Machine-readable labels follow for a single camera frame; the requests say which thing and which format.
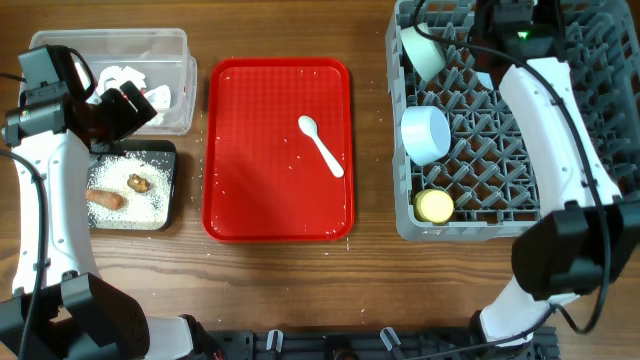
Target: white rice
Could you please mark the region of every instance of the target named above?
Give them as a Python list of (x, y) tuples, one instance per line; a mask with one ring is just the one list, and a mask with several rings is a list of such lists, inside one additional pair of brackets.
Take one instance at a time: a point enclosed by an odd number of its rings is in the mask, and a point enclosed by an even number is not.
[[(93, 218), (96, 227), (155, 230), (162, 227), (167, 220), (171, 174), (140, 160), (137, 154), (130, 152), (126, 156), (105, 157), (101, 161), (102, 165), (89, 175), (89, 189), (114, 192), (126, 200), (125, 205), (116, 211), (88, 201), (89, 216)], [(140, 194), (130, 188), (127, 180), (131, 174), (138, 174), (147, 179), (151, 184), (149, 191)]]

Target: gray dish rack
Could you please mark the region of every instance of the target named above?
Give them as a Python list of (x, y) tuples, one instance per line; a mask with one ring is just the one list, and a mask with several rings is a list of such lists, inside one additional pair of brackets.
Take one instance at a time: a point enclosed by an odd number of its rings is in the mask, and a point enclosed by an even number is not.
[[(535, 176), (518, 126), (499, 91), (485, 89), (465, 49), (443, 47), (447, 66), (427, 83), (403, 52), (400, 30), (417, 0), (397, 0), (385, 34), (393, 105), (393, 182), (398, 233), (411, 241), (478, 241), (518, 236), (540, 219)], [(473, 0), (432, 0), (418, 14), (434, 35), (466, 38)], [(640, 48), (624, 0), (566, 0), (567, 54), (576, 101), (609, 175), (624, 195), (640, 189)], [(409, 106), (437, 106), (449, 119), (449, 154), (421, 167), (409, 159), (400, 121)], [(444, 225), (415, 218), (413, 196), (447, 191), (455, 202)]]

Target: wooden surface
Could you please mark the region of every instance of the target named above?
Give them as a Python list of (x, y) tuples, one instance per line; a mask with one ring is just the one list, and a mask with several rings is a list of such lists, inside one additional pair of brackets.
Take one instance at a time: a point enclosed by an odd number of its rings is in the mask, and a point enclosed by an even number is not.
[[(5, 0), (0, 5), (0, 70), (19, 73), (17, 55), (44, 29), (180, 27), (198, 61), (191, 131), (171, 137), (180, 153), (175, 221), (163, 232), (94, 231), (103, 278), (132, 295), (148, 315), (194, 315), (208, 329), (378, 330), (464, 325), (511, 276), (510, 240), (414, 244), (395, 229), (393, 130), (384, 33), (393, 1), (232, 1), (139, 5), (119, 0)], [(221, 59), (332, 56), (353, 81), (356, 225), (330, 244), (223, 246), (199, 220), (201, 142), (207, 131), (207, 78)], [(0, 80), (0, 109), (14, 107), (18, 84)], [(0, 300), (10, 297), (18, 262), (15, 168), (0, 160)], [(576, 336), (560, 319), (565, 359), (640, 356), (640, 254), (612, 287), (596, 331)], [(592, 298), (570, 310), (584, 321)], [(0, 347), (0, 359), (13, 356)]]

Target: cable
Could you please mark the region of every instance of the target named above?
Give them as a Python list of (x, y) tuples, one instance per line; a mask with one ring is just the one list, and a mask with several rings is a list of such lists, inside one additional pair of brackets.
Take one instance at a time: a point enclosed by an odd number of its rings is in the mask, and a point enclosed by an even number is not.
[[(419, 25), (419, 21), (418, 21), (418, 13), (420, 11), (420, 9), (422, 8), (422, 6), (424, 5), (425, 0), (420, 0), (420, 2), (418, 3), (418, 5), (416, 6), (416, 10), (413, 14), (413, 28), (416, 30), (416, 32), (418, 34), (420, 34), (422, 37), (429, 39), (431, 41), (436, 41), (439, 43), (443, 43), (443, 44), (448, 44), (448, 45), (452, 45), (452, 46), (456, 46), (456, 47), (462, 47), (462, 48), (468, 48), (468, 49), (474, 49), (477, 51), (483, 51), (498, 57), (501, 57), (525, 70), (527, 70), (536, 80), (538, 80), (540, 82), (540, 84), (542, 84), (542, 86), (545, 88), (545, 90), (547, 90), (549, 92), (549, 94), (551, 95), (551, 98), (553, 99), (554, 103), (556, 106), (558, 106), (558, 108), (560, 109), (560, 112), (562, 113), (562, 116), (565, 118), (565, 121), (567, 122), (567, 126), (569, 127), (569, 130), (571, 131), (571, 135), (573, 137), (573, 140), (575, 141), (576, 144), (576, 148), (578, 150), (578, 155), (580, 157), (580, 162), (582, 163), (582, 167), (584, 168), (584, 174), (585, 177), (587, 179), (587, 186), (589, 188), (589, 192), (591, 193), (591, 197), (593, 197), (593, 202), (595, 204), (595, 208), (597, 210), (598, 213), (598, 221), (600, 222), (600, 232), (601, 232), (601, 236), (602, 236), (602, 245), (603, 245), (603, 257), (604, 257), (604, 261), (603, 261), (603, 274), (602, 274), (602, 284), (600, 285), (600, 289), (598, 291), (598, 300), (596, 301), (596, 304), (594, 305), (594, 309), (593, 312), (591, 314), (591, 317), (589, 318), (589, 321), (587, 322), (587, 324), (585, 325), (584, 328), (579, 328), (575, 321), (571, 318), (571, 316), (569, 315), (569, 313), (559, 304), (551, 304), (551, 309), (553, 310), (560, 310), (560, 312), (562, 313), (562, 315), (564, 316), (565, 320), (567, 320), (567, 323), (569, 324), (569, 326), (571, 327), (571, 329), (573, 331), (575, 331), (578, 334), (588, 334), (589, 332), (591, 332), (593, 330), (593, 328), (595, 327), (596, 323), (598, 322), (598, 319), (600, 318), (600, 315), (602, 314), (602, 309), (604, 307), (604, 303), (606, 301), (607, 298), (607, 291), (609, 288), (609, 278), (610, 278), (610, 271), (611, 271), (611, 240), (609, 239), (609, 230), (608, 230), (608, 226), (607, 226), (607, 221), (606, 221), (606, 216), (605, 216), (605, 212), (604, 212), (604, 208), (602, 206), (602, 202), (600, 201), (600, 196), (598, 195), (598, 190), (596, 188), (596, 182), (595, 179), (593, 177), (593, 173), (591, 172), (591, 166), (589, 164), (589, 160), (587, 158), (587, 153), (584, 149), (584, 144), (582, 143), (582, 139), (580, 138), (580, 134), (578, 133), (578, 129), (576, 128), (576, 124), (573, 120), (573, 118), (571, 117), (571, 114), (569, 113), (569, 110), (567, 109), (566, 104), (564, 103), (564, 100), (558, 95), (558, 93), (555, 91), (555, 89), (553, 88), (553, 86), (551, 84), (549, 84), (549, 82), (538, 72), (536, 71), (536, 69), (534, 69), (531, 65), (520, 61), (519, 59), (508, 55), (506, 53), (503, 53), (502, 51), (498, 51), (495, 49), (491, 49), (491, 48), (487, 48), (484, 46), (479, 46), (479, 45), (474, 45), (474, 44), (467, 44), (465, 42), (461, 42), (461, 41), (455, 41), (455, 40), (450, 40), (450, 39), (445, 39), (445, 38), (441, 38), (441, 37), (437, 37), (437, 36), (432, 36), (429, 35), (425, 32), (423, 32), (422, 30), (420, 30), (420, 28), (418, 27)], [(485, 7), (488, 8), (489, 6), (493, 6), (493, 4), (496, 3), (496, 0), (492, 0), (489, 1)], [(486, 11), (486, 8), (480, 9), (479, 11), (483, 12)]]
[(46, 249), (46, 222), (47, 222), (47, 207), (46, 200), (44, 197), (45, 189), (44, 189), (44, 179), (40, 176), (38, 170), (31, 165), (29, 161), (23, 158), (20, 155), (12, 153), (10, 151), (1, 150), (0, 156), (9, 157), (20, 164), (22, 164), (27, 171), (31, 174), (31, 178), (33, 179), (33, 184), (36, 186), (36, 193), (38, 195), (38, 208), (40, 215), (40, 222), (38, 226), (38, 261), (36, 262), (36, 281), (33, 286), (33, 292), (31, 293), (31, 304), (29, 304), (29, 311), (27, 312), (27, 319), (25, 321), (24, 329), (22, 330), (22, 340), (20, 341), (20, 351), (18, 353), (18, 359), (26, 360), (27, 358), (27, 347), (29, 344), (29, 337), (31, 335), (31, 329), (33, 328), (33, 324), (35, 323), (35, 318), (37, 317), (37, 304), (39, 302), (39, 294), (40, 288), (42, 287), (42, 280), (44, 277), (44, 269), (45, 269), (45, 256)]
[(512, 342), (512, 341), (515, 341), (515, 340), (518, 340), (518, 339), (522, 339), (522, 338), (525, 338), (525, 337), (529, 336), (529, 334), (531, 334), (532, 332), (538, 330), (538, 328), (541, 327), (542, 324), (544, 324), (545, 321), (547, 321), (547, 319), (554, 312), (555, 312), (555, 310), (550, 308), (549, 310), (547, 310), (547, 312), (544, 314), (544, 316), (542, 318), (540, 318), (540, 320), (538, 320), (538, 322), (533, 324), (530, 328), (528, 328), (527, 330), (521, 332), (520, 334), (513, 335), (511, 337), (508, 337), (508, 338), (505, 338), (505, 339), (502, 339), (502, 340), (491, 341), (491, 342), (488, 342), (488, 343), (478, 344), (478, 345), (459, 347), (459, 348), (456, 348), (456, 349), (441, 351), (441, 352), (435, 353), (435, 354), (412, 357), (412, 358), (408, 358), (406, 360), (431, 359), (431, 358), (435, 358), (435, 357), (442, 357), (442, 356), (447, 356), (447, 355), (458, 354), (458, 353), (466, 352), (466, 351), (480, 350), (480, 349), (484, 349), (484, 348), (487, 348), (487, 347), (500, 345), (500, 344), (506, 344), (506, 343), (509, 343), (509, 342)]
[(7, 78), (7, 79), (16, 80), (16, 81), (27, 82), (27, 79), (25, 79), (23, 77), (20, 77), (18, 75), (13, 75), (13, 74), (7, 74), (7, 73), (0, 72), (0, 77), (4, 77), (4, 78)]

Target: plastic spoon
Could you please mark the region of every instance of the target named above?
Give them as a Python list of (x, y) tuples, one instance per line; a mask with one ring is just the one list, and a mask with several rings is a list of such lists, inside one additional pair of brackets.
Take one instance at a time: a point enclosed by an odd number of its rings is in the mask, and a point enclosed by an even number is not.
[(318, 150), (320, 150), (320, 154), (322, 154), (322, 157), (327, 163), (327, 166), (329, 167), (329, 170), (331, 170), (333, 176), (337, 178), (344, 176), (344, 170), (342, 169), (342, 166), (340, 166), (338, 160), (336, 160), (336, 158), (331, 155), (329, 149), (324, 146), (324, 143), (318, 137), (318, 125), (316, 125), (316, 122), (313, 121), (312, 118), (306, 115), (302, 115), (298, 119), (298, 126), (300, 126), (300, 130), (303, 134), (313, 139), (313, 142), (316, 143)]

